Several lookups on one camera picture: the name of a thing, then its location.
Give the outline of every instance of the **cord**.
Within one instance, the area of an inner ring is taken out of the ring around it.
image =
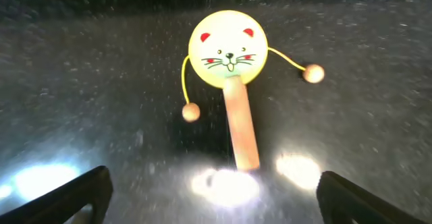
[[[270,48],[270,51],[273,51],[275,54],[279,55],[280,57],[284,58],[286,61],[290,62],[293,66],[297,67],[298,69],[301,69],[302,71],[306,70],[306,68],[302,67],[301,65],[297,64],[296,62],[292,61],[288,56],[284,55],[283,53],[280,53],[279,51]]]
[[[186,63],[188,62],[188,59],[189,59],[189,55],[186,56],[186,58],[184,58],[183,65],[182,65],[182,88],[183,88],[183,95],[184,95],[184,100],[186,100],[186,104],[189,104],[189,97],[188,97],[188,91],[186,90],[184,72],[186,71]]]

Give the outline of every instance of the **toy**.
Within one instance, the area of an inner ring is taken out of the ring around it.
[[[303,77],[308,82],[318,83],[324,78],[325,72],[321,66],[302,67],[268,47],[267,38],[258,22],[239,11],[218,11],[201,21],[190,37],[189,55],[182,66],[182,88],[186,99],[182,113],[186,121],[195,121],[200,116],[198,105],[189,101],[186,90],[184,74],[188,59],[201,79],[223,89],[239,170],[259,168],[246,84],[263,69],[267,51],[273,51],[304,71]]]

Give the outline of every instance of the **black granite surface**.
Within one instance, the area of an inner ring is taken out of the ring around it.
[[[35,165],[111,171],[106,223],[322,223],[313,191],[276,172],[297,152],[432,222],[432,0],[0,0],[0,213]],[[248,85],[262,167],[258,201],[219,208],[190,191],[233,167],[221,91],[188,66],[194,27],[237,9],[270,46],[327,72],[317,85],[270,54]]]

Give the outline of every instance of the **painted cat face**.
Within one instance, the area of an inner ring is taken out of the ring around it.
[[[247,84],[261,72],[267,58],[267,39],[261,26],[238,11],[218,11],[195,28],[189,57],[197,74],[212,86],[223,88],[230,76]]]

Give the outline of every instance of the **red ear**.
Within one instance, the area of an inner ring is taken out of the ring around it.
[[[251,38],[254,36],[254,31],[250,28],[243,30],[243,32],[247,33]]]
[[[210,37],[210,34],[208,32],[201,34],[201,41],[204,42],[208,37]]]

